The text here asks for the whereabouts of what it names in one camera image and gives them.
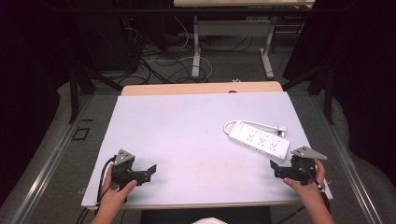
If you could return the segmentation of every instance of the desk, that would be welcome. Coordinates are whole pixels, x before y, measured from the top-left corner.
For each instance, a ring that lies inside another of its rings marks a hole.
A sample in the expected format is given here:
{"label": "desk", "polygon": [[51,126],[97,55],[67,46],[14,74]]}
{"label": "desk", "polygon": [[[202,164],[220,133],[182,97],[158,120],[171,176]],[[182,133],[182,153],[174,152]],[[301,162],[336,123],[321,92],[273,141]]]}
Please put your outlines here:
{"label": "desk", "polygon": [[[175,0],[174,4],[176,7],[278,7],[313,5],[315,0]],[[199,76],[200,35],[265,35],[264,49],[260,49],[262,64],[266,77],[270,80],[274,79],[268,50],[271,46],[275,25],[276,17],[272,17],[270,21],[198,21],[198,17],[195,16],[194,59],[191,76]]]}
{"label": "desk", "polygon": [[[233,119],[287,126],[290,149],[309,146],[290,98],[277,82],[125,87],[81,205],[94,208],[101,170],[120,148],[135,155],[135,170],[157,164],[151,182],[134,189],[125,209],[299,202],[274,177],[269,158],[228,139],[222,127]],[[290,165],[290,158],[288,153],[280,165]]]}

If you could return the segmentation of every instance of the power outlet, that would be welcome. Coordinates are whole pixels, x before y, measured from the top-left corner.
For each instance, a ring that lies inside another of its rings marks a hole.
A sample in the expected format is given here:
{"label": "power outlet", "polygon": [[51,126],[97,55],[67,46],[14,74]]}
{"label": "power outlet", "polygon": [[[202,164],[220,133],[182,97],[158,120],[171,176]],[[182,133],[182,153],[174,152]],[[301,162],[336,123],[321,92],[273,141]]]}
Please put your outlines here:
{"label": "power outlet", "polygon": [[290,141],[274,134],[255,128],[242,121],[237,121],[230,134],[230,140],[270,158],[284,160]]}

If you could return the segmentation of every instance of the dark background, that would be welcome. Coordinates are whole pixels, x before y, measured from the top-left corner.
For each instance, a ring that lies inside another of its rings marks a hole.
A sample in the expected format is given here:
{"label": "dark background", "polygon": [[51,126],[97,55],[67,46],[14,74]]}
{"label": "dark background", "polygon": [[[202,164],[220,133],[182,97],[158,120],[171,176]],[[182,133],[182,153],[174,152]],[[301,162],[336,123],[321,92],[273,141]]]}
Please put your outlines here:
{"label": "dark background", "polygon": [[[350,35],[342,50],[336,52],[334,97],[348,119],[351,151],[380,168],[395,184],[395,4],[355,2],[355,6],[364,7],[358,8],[359,19],[348,26]],[[97,68],[97,60],[100,60],[87,48],[86,36],[80,34],[78,25],[65,18],[55,20],[43,3],[40,0],[2,1],[0,6],[4,120],[0,158],[1,176],[6,180],[1,185],[0,203],[18,182],[50,126],[59,104],[56,90],[68,81],[67,56],[74,55],[92,68]],[[61,0],[50,3],[67,7]],[[161,1],[161,4],[167,6],[169,2]],[[315,7],[346,5],[344,1],[318,0]],[[334,52],[334,39],[346,27],[348,19],[308,19],[284,77],[294,80],[323,63],[329,53]],[[172,24],[167,21],[163,24],[162,32],[176,32],[164,30]],[[112,68],[122,69],[127,63],[113,64]]]}

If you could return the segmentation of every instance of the power cord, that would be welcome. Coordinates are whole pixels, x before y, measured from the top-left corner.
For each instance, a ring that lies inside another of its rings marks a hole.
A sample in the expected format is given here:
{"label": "power cord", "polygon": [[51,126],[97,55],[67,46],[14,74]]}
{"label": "power cord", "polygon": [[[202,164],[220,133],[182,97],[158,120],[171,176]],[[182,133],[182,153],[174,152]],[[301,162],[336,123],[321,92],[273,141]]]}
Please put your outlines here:
{"label": "power cord", "polygon": [[[103,196],[105,195],[105,193],[108,191],[108,189],[111,187],[111,185],[113,185],[113,182],[112,182],[112,183],[110,184],[110,186],[105,190],[105,192],[101,195],[101,188],[102,188],[102,185],[103,185],[103,178],[104,178],[104,176],[105,176],[106,168],[107,168],[107,166],[108,166],[109,163],[111,163],[112,161],[115,161],[115,160],[116,160],[116,157],[117,157],[117,156],[114,156],[114,157],[112,157],[111,159],[109,159],[109,160],[105,163],[105,166],[103,167],[102,174],[101,174],[101,176],[100,176],[100,181],[99,181],[98,194],[97,194],[97,198],[96,198],[95,215],[97,214],[97,211],[99,210],[99,205],[100,205],[101,199],[103,198]],[[76,221],[76,224],[81,224],[81,223],[83,223],[83,222],[84,222],[84,219],[85,219],[85,217],[88,215],[88,212],[89,212],[89,211],[90,211],[90,210],[88,210],[87,207],[84,207],[84,209],[82,209],[81,213],[80,213],[79,216],[78,216],[78,219],[77,219],[77,221]]]}
{"label": "power cord", "polygon": [[226,129],[227,126],[229,124],[231,124],[231,123],[236,123],[237,121],[241,121],[243,123],[249,123],[249,124],[261,126],[261,127],[267,128],[267,129],[274,129],[274,130],[278,131],[278,135],[281,135],[282,137],[284,137],[285,136],[285,132],[288,131],[288,128],[284,127],[284,126],[271,126],[271,125],[266,125],[266,124],[262,124],[262,123],[258,123],[258,122],[254,122],[254,121],[249,121],[249,120],[231,120],[231,121],[228,121],[227,123],[224,124],[223,131],[227,135],[229,135],[230,133]]}

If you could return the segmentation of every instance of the gray floor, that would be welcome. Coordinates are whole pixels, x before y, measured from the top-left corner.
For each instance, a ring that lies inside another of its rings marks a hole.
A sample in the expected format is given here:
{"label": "gray floor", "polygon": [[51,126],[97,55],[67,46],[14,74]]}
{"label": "gray floor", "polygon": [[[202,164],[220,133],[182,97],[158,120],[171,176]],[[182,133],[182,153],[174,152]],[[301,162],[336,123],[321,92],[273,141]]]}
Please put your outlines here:
{"label": "gray floor", "polygon": [[[207,42],[202,43],[203,47],[208,47],[208,43],[210,43],[211,49],[231,49],[243,38],[240,36],[224,36],[221,38],[208,38]],[[248,41],[249,39],[239,49],[243,49],[248,44]],[[270,54],[270,60],[276,73],[276,80],[281,83],[286,82],[282,78],[282,73],[295,41],[296,38],[293,36],[280,36],[276,41],[276,52]],[[227,82],[235,78],[239,78],[241,81],[265,81],[266,78],[263,75],[264,71],[258,52],[258,48],[261,45],[261,38],[253,38],[251,46],[241,52],[203,51],[202,56],[211,63],[209,65],[202,61],[203,69],[208,74],[210,66],[212,67],[209,82]],[[174,47],[174,49],[187,51],[186,49],[180,49],[180,47]],[[183,63],[186,65],[191,64],[191,60],[183,61]],[[150,64],[160,74],[168,77],[178,69],[183,68],[180,64],[166,67],[159,66],[156,63]],[[142,77],[147,76],[147,74],[146,70],[141,69],[136,73],[136,75],[141,75]],[[186,75],[185,72],[177,73],[170,79],[176,81],[177,78]],[[139,81],[137,78],[130,78],[124,80],[121,84],[136,84]],[[150,84],[156,83],[161,82],[152,78]],[[324,150],[325,154],[330,158],[329,161],[325,162],[325,166],[327,167],[329,178],[332,180],[330,188],[334,195],[334,200],[332,201],[334,218],[338,223],[392,223],[392,220],[396,218],[392,214],[393,211],[396,211],[394,203],[396,199],[395,188],[378,169],[370,163],[356,158],[353,154],[347,154],[353,159],[353,162],[344,163],[343,154],[335,150],[335,148],[341,147],[347,153],[348,127],[342,107],[337,102],[334,102],[332,111],[335,124],[329,128],[320,113],[319,102],[322,100],[322,95],[318,97],[307,95],[307,84],[302,83],[294,87],[289,91],[289,94],[311,146]],[[71,126],[67,123],[70,116],[68,84],[59,89],[61,103],[55,119],[25,174],[1,207],[1,223],[11,223],[13,218],[14,220],[19,220],[16,215],[19,217],[24,216],[21,211],[30,211],[26,215],[28,223],[76,222],[81,211],[82,194],[79,191],[88,184],[92,167],[94,166],[96,155],[101,146],[118,94],[103,83],[95,82],[95,85],[98,91],[94,96],[84,97],[81,95],[82,104],[87,106],[84,107],[86,109],[81,112],[78,121]],[[72,139],[71,133],[74,133],[78,126],[90,128],[85,141],[70,140]],[[336,130],[336,137],[339,137],[337,140],[340,140],[338,143],[334,141],[332,130]],[[53,173],[40,173],[43,171],[43,167],[49,164],[49,159],[53,158],[53,155],[58,156],[57,165],[51,169]],[[368,197],[363,196],[363,200],[357,197],[357,194],[362,190],[361,186],[354,187],[356,179],[351,179],[349,175],[346,175],[350,167],[356,168],[359,174],[358,180],[363,183],[363,189],[367,190]],[[26,205],[26,196],[30,195],[29,190],[31,190],[36,179],[40,176],[42,177],[43,174],[50,179],[50,182],[48,185],[43,186],[42,191],[39,191],[37,200],[34,203],[28,203],[30,209],[21,209]],[[298,206],[298,204],[272,206],[273,221],[280,220]],[[372,214],[379,214],[380,218],[370,218]],[[122,213],[120,213],[115,223],[120,222],[121,216]],[[85,223],[90,222],[90,220],[92,220],[92,213],[87,215]],[[139,220],[140,211],[128,211],[125,213],[122,223],[139,223]],[[293,217],[287,223],[309,222],[309,216],[303,211],[299,216]]]}

